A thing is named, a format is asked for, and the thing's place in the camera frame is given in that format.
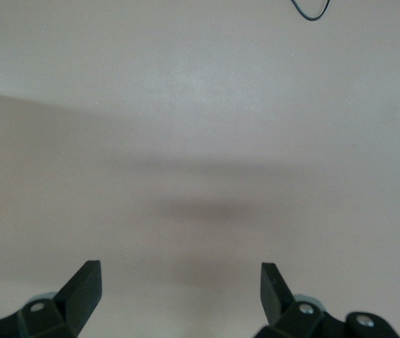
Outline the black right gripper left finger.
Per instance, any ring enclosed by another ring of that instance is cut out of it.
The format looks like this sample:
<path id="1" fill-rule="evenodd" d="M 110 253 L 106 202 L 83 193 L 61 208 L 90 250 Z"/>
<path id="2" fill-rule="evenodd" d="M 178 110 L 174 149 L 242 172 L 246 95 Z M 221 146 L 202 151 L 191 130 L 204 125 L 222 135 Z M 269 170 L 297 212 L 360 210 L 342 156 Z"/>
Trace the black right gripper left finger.
<path id="1" fill-rule="evenodd" d="M 78 337 L 102 296 L 101 262 L 87 261 L 56 293 L 0 318 L 0 337 Z"/>

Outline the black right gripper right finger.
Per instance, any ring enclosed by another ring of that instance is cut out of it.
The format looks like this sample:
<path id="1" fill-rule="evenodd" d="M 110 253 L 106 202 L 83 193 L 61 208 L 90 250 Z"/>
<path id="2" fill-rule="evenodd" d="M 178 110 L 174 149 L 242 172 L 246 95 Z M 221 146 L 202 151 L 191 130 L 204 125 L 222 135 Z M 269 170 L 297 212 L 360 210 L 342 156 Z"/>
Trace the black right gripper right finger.
<path id="1" fill-rule="evenodd" d="M 261 304 L 268 324 L 257 337 L 398 337 L 373 313 L 351 312 L 344 321 L 331 316 L 317 299 L 293 295 L 274 263 L 261 264 Z"/>

